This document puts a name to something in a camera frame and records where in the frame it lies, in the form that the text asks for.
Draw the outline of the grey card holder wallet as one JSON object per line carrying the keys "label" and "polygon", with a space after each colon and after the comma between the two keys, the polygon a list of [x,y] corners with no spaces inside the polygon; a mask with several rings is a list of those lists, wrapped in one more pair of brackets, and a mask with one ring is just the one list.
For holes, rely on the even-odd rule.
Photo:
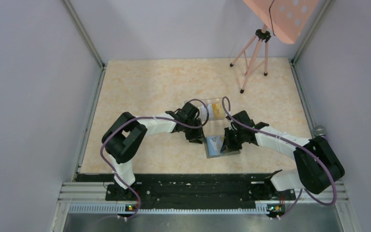
{"label": "grey card holder wallet", "polygon": [[224,136],[209,136],[204,143],[206,150],[206,158],[219,158],[225,156],[238,155],[240,151],[221,151],[224,141]]}

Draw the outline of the clear plastic card box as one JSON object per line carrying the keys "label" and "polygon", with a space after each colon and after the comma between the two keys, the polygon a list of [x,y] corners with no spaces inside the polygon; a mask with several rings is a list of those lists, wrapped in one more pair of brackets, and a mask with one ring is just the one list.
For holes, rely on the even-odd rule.
{"label": "clear plastic card box", "polygon": [[220,98],[202,99],[202,100],[187,100],[198,109],[197,118],[202,122],[206,121],[207,115],[209,121],[223,120],[226,118],[225,109],[222,106]]}

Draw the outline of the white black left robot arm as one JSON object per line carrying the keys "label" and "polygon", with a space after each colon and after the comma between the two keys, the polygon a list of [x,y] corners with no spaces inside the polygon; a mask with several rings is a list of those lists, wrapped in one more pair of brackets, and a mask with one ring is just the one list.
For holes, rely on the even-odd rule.
{"label": "white black left robot arm", "polygon": [[200,119],[200,110],[191,102],[182,108],[166,111],[156,116],[134,116],[129,112],[122,113],[114,124],[103,135],[100,155],[110,157],[107,164],[114,173],[117,194],[124,200],[134,197],[136,188],[132,159],[141,143],[147,136],[159,133],[182,132],[190,143],[202,144],[205,125]]}

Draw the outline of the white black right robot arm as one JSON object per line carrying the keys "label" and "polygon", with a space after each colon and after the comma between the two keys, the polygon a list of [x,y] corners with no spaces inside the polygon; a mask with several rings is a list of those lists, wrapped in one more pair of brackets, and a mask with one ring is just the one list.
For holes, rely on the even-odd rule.
{"label": "white black right robot arm", "polygon": [[319,194],[341,179],[345,170],[328,141],[317,136],[301,138],[279,131],[264,122],[255,123],[243,110],[227,116],[221,152],[239,151],[244,143],[267,147],[294,160],[296,168],[275,171],[265,180],[264,193],[277,199],[288,189]]}

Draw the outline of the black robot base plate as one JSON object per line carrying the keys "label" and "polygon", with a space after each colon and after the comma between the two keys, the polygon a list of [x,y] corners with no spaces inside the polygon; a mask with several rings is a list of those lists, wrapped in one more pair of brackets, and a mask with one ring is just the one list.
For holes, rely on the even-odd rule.
{"label": "black robot base plate", "polygon": [[254,209],[260,201],[294,200],[289,189],[277,192],[269,174],[136,174],[132,190],[117,184],[113,174],[78,174],[76,182],[106,183],[107,201],[141,201],[126,208],[141,210]]}

